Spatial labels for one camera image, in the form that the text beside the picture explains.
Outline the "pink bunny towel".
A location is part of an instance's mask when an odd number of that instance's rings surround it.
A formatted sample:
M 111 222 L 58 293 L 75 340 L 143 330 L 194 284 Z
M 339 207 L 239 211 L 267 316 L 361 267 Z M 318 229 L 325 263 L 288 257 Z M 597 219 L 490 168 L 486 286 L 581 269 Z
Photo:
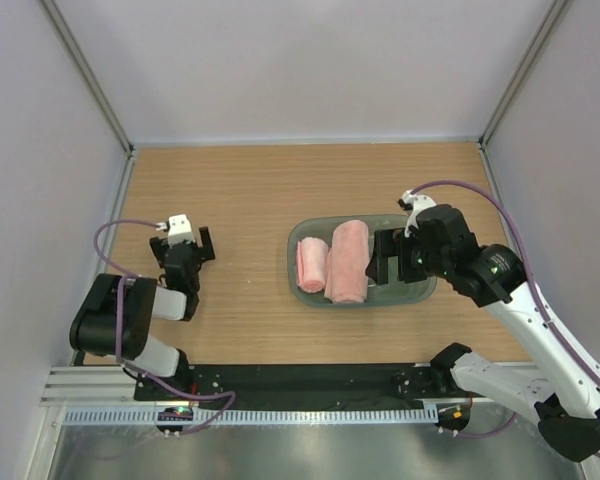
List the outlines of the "pink bunny towel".
M 327 283 L 329 247 L 319 238 L 305 237 L 296 248 L 296 283 L 304 292 L 322 291 Z

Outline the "plain pink towel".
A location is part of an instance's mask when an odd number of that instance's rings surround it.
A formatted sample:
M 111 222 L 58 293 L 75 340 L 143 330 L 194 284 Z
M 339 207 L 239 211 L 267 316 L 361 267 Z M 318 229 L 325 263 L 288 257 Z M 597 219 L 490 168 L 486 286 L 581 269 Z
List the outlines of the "plain pink towel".
M 332 303 L 363 303 L 366 300 L 368 242 L 369 229 L 361 220 L 344 222 L 334 230 L 325 289 L 325 297 Z

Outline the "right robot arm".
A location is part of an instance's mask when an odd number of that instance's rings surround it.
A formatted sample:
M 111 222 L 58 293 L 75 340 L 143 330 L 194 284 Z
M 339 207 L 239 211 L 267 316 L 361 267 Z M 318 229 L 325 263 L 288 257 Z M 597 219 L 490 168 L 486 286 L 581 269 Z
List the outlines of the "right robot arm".
M 441 395 L 487 397 L 534 423 L 557 453 L 582 462 L 600 451 L 600 365 L 553 314 L 510 248 L 481 245 L 463 214 L 448 205 L 407 209 L 404 228 L 377 230 L 366 274 L 389 280 L 388 261 L 406 284 L 437 277 L 499 320 L 540 371 L 529 378 L 496 365 L 460 343 L 430 361 Z

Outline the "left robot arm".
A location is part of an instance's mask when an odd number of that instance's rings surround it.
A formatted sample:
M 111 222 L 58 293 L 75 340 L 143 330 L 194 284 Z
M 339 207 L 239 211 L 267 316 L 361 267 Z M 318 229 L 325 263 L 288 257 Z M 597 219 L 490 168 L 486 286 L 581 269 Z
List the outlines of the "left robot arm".
M 98 275 L 71 324 L 69 342 L 78 352 L 116 360 L 136 374 L 139 384 L 153 384 L 167 398 L 179 400 L 193 391 L 188 358 L 152 337 L 150 326 L 155 318 L 193 318 L 200 302 L 200 271 L 215 251 L 206 226 L 194 235 L 180 218 L 160 229 L 166 235 L 151 238 L 149 245 L 162 275 Z

